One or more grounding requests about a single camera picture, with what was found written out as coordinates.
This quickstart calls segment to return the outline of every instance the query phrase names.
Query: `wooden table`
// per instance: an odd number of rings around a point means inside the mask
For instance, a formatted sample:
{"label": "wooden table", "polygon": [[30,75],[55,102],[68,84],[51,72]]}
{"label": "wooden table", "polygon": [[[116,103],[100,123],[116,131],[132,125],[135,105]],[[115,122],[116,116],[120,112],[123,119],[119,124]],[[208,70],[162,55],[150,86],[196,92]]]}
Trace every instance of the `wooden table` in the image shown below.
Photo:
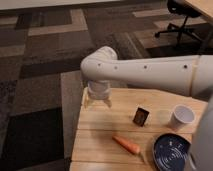
{"label": "wooden table", "polygon": [[[173,108],[184,104],[194,110],[195,122],[175,132],[191,141],[206,106],[205,102],[158,90],[119,88],[111,89],[110,102],[111,107],[108,102],[91,102],[84,90],[71,171],[156,170],[152,158],[153,143],[161,134],[173,132],[167,126]],[[150,111],[144,127],[132,122],[139,106]],[[112,140],[114,134],[138,143],[145,163],[115,143]]]}
{"label": "wooden table", "polygon": [[186,4],[199,11],[212,27],[203,41],[198,54],[202,54],[213,37],[213,0],[183,0]]}

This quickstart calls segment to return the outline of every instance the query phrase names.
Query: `paper cup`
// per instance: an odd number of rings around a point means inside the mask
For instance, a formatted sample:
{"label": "paper cup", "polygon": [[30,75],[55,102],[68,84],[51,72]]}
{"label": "paper cup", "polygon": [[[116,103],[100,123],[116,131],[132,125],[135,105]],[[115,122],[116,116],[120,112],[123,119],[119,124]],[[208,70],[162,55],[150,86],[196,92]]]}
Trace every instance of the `paper cup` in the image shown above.
{"label": "paper cup", "polygon": [[179,130],[185,125],[192,123],[194,119],[195,114],[189,107],[178,105],[172,113],[169,125],[173,130]]}

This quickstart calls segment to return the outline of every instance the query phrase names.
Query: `toy carrot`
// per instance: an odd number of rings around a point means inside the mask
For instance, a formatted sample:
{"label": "toy carrot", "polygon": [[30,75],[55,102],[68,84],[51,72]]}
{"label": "toy carrot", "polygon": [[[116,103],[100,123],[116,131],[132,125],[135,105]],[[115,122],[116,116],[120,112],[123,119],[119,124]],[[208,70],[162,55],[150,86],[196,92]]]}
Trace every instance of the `toy carrot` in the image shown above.
{"label": "toy carrot", "polygon": [[112,138],[132,154],[139,154],[141,151],[138,144],[135,144],[124,137],[114,135]]}

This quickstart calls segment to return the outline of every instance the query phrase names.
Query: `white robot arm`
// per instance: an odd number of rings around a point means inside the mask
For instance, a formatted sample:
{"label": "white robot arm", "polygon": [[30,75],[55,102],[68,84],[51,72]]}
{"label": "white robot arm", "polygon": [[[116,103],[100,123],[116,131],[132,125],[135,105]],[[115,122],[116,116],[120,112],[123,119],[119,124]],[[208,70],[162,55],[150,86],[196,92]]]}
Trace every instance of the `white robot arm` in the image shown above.
{"label": "white robot arm", "polygon": [[81,70],[89,79],[93,99],[109,97],[109,80],[169,91],[209,101],[193,139],[185,166],[187,171],[212,171],[213,162],[213,56],[185,56],[139,60],[117,60],[115,51],[102,47],[86,57]]}

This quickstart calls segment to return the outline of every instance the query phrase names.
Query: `dark brown box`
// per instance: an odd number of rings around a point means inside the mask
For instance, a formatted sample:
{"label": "dark brown box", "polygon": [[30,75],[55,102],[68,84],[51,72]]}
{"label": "dark brown box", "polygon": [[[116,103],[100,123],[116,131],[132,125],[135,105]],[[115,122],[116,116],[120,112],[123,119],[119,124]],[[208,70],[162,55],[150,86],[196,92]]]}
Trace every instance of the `dark brown box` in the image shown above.
{"label": "dark brown box", "polygon": [[139,126],[143,126],[146,122],[148,115],[149,112],[147,110],[138,107],[133,122]]}

